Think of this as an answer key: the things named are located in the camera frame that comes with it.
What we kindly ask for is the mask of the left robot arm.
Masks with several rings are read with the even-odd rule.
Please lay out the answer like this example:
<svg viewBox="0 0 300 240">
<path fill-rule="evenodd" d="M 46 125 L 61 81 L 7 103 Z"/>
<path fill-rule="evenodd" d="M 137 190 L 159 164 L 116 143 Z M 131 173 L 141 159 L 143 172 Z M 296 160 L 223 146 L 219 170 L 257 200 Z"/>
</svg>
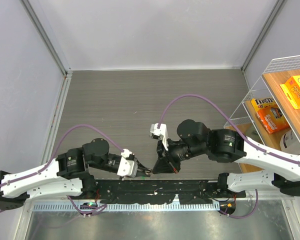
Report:
<svg viewBox="0 0 300 240">
<path fill-rule="evenodd" d="M 92 199 L 99 188 L 89 168 L 120 178 L 150 176 L 151 169 L 141 164 L 131 151 L 124 149 L 117 155 L 109 150 L 105 139 L 96 138 L 38 167 L 19 173 L 0 170 L 0 210 L 14 210 L 35 199 L 63 196 Z"/>
</svg>

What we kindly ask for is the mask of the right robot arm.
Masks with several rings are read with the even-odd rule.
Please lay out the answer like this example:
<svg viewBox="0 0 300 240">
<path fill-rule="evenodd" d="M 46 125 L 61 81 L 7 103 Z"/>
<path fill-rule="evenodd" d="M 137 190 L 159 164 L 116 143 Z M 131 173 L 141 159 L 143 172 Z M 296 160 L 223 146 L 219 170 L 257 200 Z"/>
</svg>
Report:
<svg viewBox="0 0 300 240">
<path fill-rule="evenodd" d="M 181 162 L 201 155 L 218 163 L 242 163 L 260 168 L 248 173 L 221 173 L 216 191 L 222 197 L 250 190 L 277 189 L 300 197 L 300 154 L 291 154 L 262 145 L 231 129 L 211 130 L 202 122 L 186 119 L 177 127 L 179 140 L 168 137 L 165 124 L 150 127 L 150 137 L 157 139 L 158 159 L 153 174 L 177 174 Z"/>
</svg>

